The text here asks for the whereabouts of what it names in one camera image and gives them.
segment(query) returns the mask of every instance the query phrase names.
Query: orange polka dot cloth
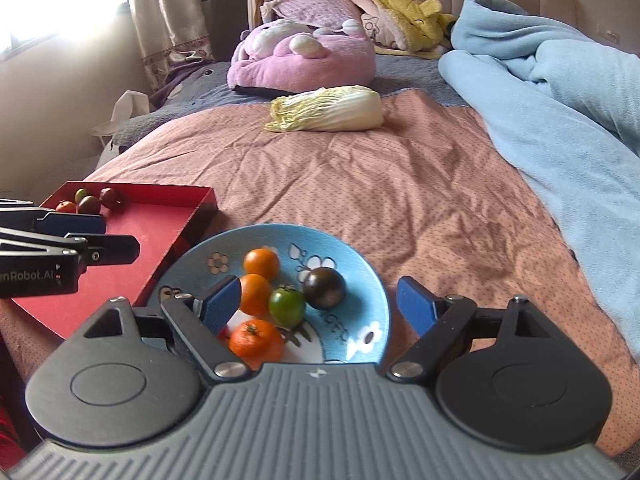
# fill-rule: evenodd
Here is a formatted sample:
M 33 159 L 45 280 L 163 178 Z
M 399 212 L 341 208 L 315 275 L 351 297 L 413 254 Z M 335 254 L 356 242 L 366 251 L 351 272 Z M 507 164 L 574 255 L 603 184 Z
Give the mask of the orange polka dot cloth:
M 380 128 L 336 134 L 268 132 L 268 104 L 212 108 L 160 126 L 89 180 L 212 186 L 221 211 L 211 233 L 256 222 L 329 232 L 366 257 L 390 300 L 404 274 L 484 306 L 527 294 L 609 379 L 600 449 L 630 447 L 640 438 L 638 366 L 478 115 L 417 90 L 385 97 L 383 107 Z M 388 359 L 416 337 L 392 314 Z

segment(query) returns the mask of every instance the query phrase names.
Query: light blue fleece blanket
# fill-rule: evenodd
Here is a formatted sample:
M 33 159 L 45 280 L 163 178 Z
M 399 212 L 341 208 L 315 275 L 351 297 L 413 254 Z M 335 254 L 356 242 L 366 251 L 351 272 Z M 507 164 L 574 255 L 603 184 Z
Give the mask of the light blue fleece blanket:
M 640 59 L 507 0 L 466 0 L 443 78 L 540 197 L 640 362 Z

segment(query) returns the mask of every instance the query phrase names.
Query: gray bedsheet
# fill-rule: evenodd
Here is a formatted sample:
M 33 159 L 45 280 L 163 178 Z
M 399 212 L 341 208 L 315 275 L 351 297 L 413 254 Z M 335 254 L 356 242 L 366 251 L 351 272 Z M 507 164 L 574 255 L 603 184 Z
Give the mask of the gray bedsheet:
M 221 61 L 191 74 L 160 109 L 122 124 L 113 136 L 113 145 L 130 148 L 158 126 L 208 108 L 269 101 L 231 91 L 226 85 L 229 64 Z M 380 95 L 392 94 L 404 88 L 417 88 L 443 106 L 466 105 L 462 97 L 444 81 L 436 60 L 378 55 L 376 77 L 369 86 Z

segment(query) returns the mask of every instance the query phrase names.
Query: pillow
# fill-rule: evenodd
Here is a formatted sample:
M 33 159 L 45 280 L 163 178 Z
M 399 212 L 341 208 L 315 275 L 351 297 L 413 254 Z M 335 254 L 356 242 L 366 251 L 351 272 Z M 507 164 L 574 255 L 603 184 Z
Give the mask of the pillow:
M 342 30 L 347 20 L 360 21 L 360 9 L 349 0 L 273 0 L 260 10 L 265 23 L 277 18 L 289 18 L 309 27 L 328 28 L 333 32 Z

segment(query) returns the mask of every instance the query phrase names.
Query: bed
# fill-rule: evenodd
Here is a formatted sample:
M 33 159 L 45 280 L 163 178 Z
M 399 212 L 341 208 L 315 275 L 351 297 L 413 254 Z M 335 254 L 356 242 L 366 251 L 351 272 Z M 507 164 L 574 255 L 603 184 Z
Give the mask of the bed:
M 463 0 L 441 1 L 445 11 L 462 8 Z M 511 1 L 580 26 L 575 0 Z M 214 84 L 223 85 L 215 78 L 226 68 L 218 63 L 191 75 L 184 94 L 151 124 L 136 118 L 115 139 L 126 151 L 88 179 L 213 186 L 220 213 L 211 233 L 255 222 L 329 232 L 366 257 L 391 303 L 405 274 L 482 305 L 527 294 L 612 386 L 600 449 L 619 455 L 640 438 L 640 374 L 623 337 L 598 307 L 553 217 L 500 156 L 479 114 L 440 76 L 437 61 L 378 56 L 372 88 L 383 96 L 385 124 L 337 134 L 265 131 L 265 100 L 225 101 L 236 97 Z M 387 360 L 415 337 L 393 307 Z

